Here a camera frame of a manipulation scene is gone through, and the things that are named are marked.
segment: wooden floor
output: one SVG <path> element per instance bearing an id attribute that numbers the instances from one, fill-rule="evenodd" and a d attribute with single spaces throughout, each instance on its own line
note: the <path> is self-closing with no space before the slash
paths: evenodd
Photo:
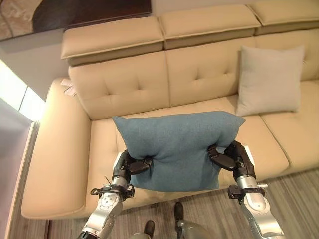
<path id="1" fill-rule="evenodd" d="M 319 238 L 319 170 L 266 181 L 271 211 L 287 239 Z M 226 190 L 190 196 L 180 201 L 185 219 L 200 223 L 216 239 L 253 239 L 238 203 Z M 154 239 L 175 239 L 173 206 L 176 200 L 123 211 L 111 239 L 127 239 L 143 230 L 147 220 L 156 224 Z M 33 221 L 16 217 L 10 239 L 76 239 L 87 219 Z"/>

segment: beige leather sofa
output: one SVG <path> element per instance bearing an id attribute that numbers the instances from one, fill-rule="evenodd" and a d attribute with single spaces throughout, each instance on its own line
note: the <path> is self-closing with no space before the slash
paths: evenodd
<path id="1" fill-rule="evenodd" d="M 34 219 L 88 216 L 92 188 L 111 178 L 125 144 L 111 116 L 235 113 L 242 45 L 305 46 L 301 108 L 245 117 L 236 140 L 250 147 L 258 180 L 318 167 L 319 4 L 268 0 L 121 20 L 64 33 L 62 58 L 77 95 L 53 81 L 25 187 L 22 214 Z M 220 187 L 233 183 L 222 170 Z M 125 208 L 202 192 L 136 188 Z"/>

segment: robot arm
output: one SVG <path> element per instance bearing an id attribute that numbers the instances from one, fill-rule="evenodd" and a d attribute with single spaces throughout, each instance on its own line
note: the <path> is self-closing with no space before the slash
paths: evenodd
<path id="1" fill-rule="evenodd" d="M 115 218 L 123 208 L 123 201 L 134 197 L 134 186 L 129 184 L 131 175 L 139 174 L 151 166 L 152 159 L 136 161 L 125 150 L 113 170 L 112 183 L 93 189 L 99 195 L 98 206 L 89 217 L 78 239 L 106 239 L 113 228 Z"/>
<path id="2" fill-rule="evenodd" d="M 207 151 L 212 162 L 228 171 L 233 171 L 237 186 L 229 186 L 228 196 L 230 199 L 238 199 L 254 237 L 256 239 L 285 239 L 264 197 L 264 188 L 267 187 L 267 184 L 256 182 L 254 160 L 249 148 L 234 141 L 225 149 L 224 154 L 216 151 L 216 145 L 210 146 Z"/>

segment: window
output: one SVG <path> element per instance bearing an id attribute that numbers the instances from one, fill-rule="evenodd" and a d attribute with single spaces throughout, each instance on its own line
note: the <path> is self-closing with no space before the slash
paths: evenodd
<path id="1" fill-rule="evenodd" d="M 29 119 L 33 121 L 41 119 L 44 100 L 1 60 L 0 98 Z"/>

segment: blue pillow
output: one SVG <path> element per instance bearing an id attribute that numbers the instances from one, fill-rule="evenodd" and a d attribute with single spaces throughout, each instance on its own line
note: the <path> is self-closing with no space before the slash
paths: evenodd
<path id="1" fill-rule="evenodd" d="M 219 188 L 220 167 L 211 163 L 207 148 L 216 143 L 223 153 L 245 120 L 215 111 L 113 121 L 131 157 L 154 158 L 149 170 L 132 176 L 135 187 L 187 192 Z"/>

